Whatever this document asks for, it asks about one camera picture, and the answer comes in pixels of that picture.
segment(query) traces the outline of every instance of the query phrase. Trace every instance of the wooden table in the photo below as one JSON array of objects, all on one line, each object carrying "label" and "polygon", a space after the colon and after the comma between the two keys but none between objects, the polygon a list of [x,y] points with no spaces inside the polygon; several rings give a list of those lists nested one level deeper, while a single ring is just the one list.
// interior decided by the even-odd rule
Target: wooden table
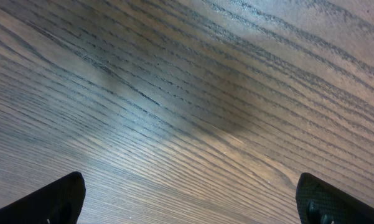
[{"label": "wooden table", "polygon": [[80,223],[374,207],[374,0],[0,0],[0,207],[73,170]]}]

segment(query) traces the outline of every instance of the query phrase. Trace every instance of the black object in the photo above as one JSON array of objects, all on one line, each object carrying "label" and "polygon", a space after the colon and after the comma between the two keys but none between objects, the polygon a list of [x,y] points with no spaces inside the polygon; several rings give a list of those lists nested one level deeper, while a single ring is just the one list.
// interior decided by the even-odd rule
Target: black object
[{"label": "black object", "polygon": [[300,176],[296,202],[302,224],[374,224],[374,208],[308,173]]},{"label": "black object", "polygon": [[0,224],[76,224],[85,194],[82,174],[72,172],[0,209]]}]

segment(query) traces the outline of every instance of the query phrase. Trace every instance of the wooden surface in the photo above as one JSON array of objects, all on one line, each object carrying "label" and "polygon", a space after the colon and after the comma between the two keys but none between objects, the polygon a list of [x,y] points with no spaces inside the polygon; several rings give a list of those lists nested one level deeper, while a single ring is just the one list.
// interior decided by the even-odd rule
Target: wooden surface
[{"label": "wooden surface", "polygon": [[0,207],[73,170],[80,223],[374,207],[374,1],[0,0]]}]

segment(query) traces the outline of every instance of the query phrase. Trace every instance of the black plastic part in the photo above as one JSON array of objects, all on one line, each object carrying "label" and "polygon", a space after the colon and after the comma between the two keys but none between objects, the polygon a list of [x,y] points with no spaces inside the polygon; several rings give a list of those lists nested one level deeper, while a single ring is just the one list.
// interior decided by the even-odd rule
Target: black plastic part
[{"label": "black plastic part", "polygon": [[72,172],[0,209],[0,224],[76,224],[85,194],[82,174]]},{"label": "black plastic part", "polygon": [[300,176],[296,202],[302,224],[374,224],[374,208],[309,173]]}]

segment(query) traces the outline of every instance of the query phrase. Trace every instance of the textured black surface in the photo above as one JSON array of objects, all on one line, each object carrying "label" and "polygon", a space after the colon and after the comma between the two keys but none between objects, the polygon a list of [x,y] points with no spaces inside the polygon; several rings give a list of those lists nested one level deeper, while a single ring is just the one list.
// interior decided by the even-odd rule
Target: textured black surface
[{"label": "textured black surface", "polygon": [[82,174],[72,172],[0,209],[0,224],[76,224],[85,192]]},{"label": "textured black surface", "polygon": [[296,202],[302,224],[374,223],[373,208],[308,173],[300,177]]}]

